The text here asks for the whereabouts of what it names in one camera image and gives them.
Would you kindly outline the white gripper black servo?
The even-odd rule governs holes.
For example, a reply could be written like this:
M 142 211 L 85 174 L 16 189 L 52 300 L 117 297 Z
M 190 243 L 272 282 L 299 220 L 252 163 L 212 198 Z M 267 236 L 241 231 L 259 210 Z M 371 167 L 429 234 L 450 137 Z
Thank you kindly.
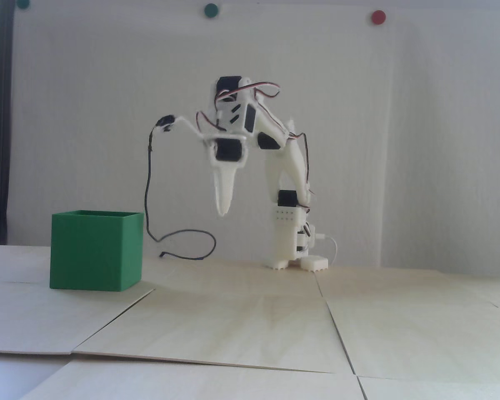
M 213 167 L 216 209 L 223 217 L 231 206 L 237 171 L 248 159 L 248 141 L 244 135 L 212 135 L 207 142 L 208 158 Z

